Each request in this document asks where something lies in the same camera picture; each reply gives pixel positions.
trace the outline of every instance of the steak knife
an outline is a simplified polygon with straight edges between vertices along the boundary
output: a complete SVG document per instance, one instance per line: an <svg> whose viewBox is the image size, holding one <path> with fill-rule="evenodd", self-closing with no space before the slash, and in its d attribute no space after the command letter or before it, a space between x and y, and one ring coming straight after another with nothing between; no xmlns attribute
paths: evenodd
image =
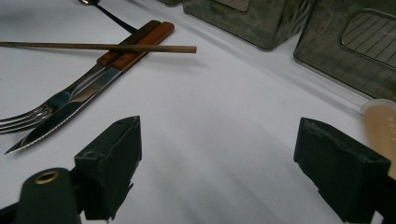
<svg viewBox="0 0 396 224"><path fill-rule="evenodd" d="M165 21L154 28L154 30L152 30L148 35L144 36L139 42L137 42L137 45L158 45L166 37L172 34L174 30L175 25L171 22ZM29 147L55 131L80 111L80 109L98 95L99 92L104 90L109 84L128 71L128 69L139 62L147 54L147 52L123 53L94 82L79 92L69 103L61 107L51 117L43 121L39 126L23 137L22 140L9 149L6 154Z"/></svg>

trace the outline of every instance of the spoon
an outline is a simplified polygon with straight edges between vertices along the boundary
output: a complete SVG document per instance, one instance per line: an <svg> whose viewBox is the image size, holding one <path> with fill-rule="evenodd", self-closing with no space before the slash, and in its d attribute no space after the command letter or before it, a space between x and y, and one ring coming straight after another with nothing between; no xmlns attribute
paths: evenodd
<svg viewBox="0 0 396 224"><path fill-rule="evenodd" d="M111 20L116 22L119 26L124 28L129 33L133 34L134 32L136 32L136 29L134 27L128 25L124 21L120 20L119 18L117 18L116 16L114 16L113 14L111 14L110 12L108 12L107 10L102 8L101 6L99 6L99 0L78 0L78 1L84 6L97 7L99 10L101 10L103 13L105 13Z"/></svg>

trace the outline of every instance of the cutlery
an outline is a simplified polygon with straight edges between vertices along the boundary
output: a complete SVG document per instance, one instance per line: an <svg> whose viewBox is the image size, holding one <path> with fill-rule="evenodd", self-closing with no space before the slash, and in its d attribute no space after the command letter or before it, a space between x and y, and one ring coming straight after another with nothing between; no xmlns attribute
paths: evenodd
<svg viewBox="0 0 396 224"><path fill-rule="evenodd" d="M113 20L116 24L118 24L120 27L124 28L129 33L133 34L134 32L136 32L136 29L134 27L130 26L126 22L120 20L119 18L117 18L116 16L114 16L113 14L111 14L110 12L105 10L103 7L99 6L99 0L78 0L78 1L84 6L97 7L99 10L101 10L103 13L105 13L111 20Z"/></svg>
<svg viewBox="0 0 396 224"><path fill-rule="evenodd" d="M138 45L157 45L166 37L172 34L175 26L171 22L163 22L148 35L143 37ZM54 112L49 118L45 119L39 126L28 133L20 142L6 152L15 152L36 143L48 134L55 131L72 116L81 110L84 105L91 101L99 92L104 90L115 79L124 74L133 65L139 62L147 52L126 52L122 54L107 70L100 74L88 87L76 94L72 100Z"/></svg>
<svg viewBox="0 0 396 224"><path fill-rule="evenodd" d="M107 49L116 51L148 51L171 53L196 53L195 46L164 46L164 45L111 45L111 44L65 44L65 43L30 43L0 42L0 47L22 47L41 49Z"/></svg>
<svg viewBox="0 0 396 224"><path fill-rule="evenodd" d="M141 27L134 35L129 36L121 44L135 44L141 38L146 36L155 27L160 25L159 21L149 21ZM0 119L0 134L17 133L32 129L39 125L42 121L49 118L53 113L58 111L62 106L66 105L79 92L84 90L91 84L105 69L120 56L121 52L109 51L96 61L96 65L88 71L84 76L76 80L73 84L65 88L63 91L51 96L46 102L39 107L12 117L9 119Z"/></svg>

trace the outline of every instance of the tan bottle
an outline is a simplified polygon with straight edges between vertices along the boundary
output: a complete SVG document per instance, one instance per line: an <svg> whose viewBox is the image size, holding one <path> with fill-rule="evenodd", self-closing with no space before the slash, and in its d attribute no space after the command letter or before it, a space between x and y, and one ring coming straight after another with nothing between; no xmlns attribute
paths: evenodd
<svg viewBox="0 0 396 224"><path fill-rule="evenodd" d="M396 103L376 99L361 107L371 149L392 162L389 175L396 179Z"/></svg>

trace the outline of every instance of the metal blade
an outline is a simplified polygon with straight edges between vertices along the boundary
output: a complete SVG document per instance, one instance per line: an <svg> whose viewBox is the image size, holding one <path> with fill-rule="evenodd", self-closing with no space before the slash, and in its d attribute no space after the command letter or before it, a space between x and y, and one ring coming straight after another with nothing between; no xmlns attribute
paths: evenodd
<svg viewBox="0 0 396 224"><path fill-rule="evenodd" d="M86 89L81 91L68 104L61 107L51 117L46 119L43 123L37 126L34 130L28 133L17 144L9 149L6 154L18 151L25 147L38 142L43 139L65 122L67 122L73 115L75 115L85 104L87 104L94 96L108 86L114 79L121 74L120 70L110 68L104 72L99 78L91 83Z"/></svg>

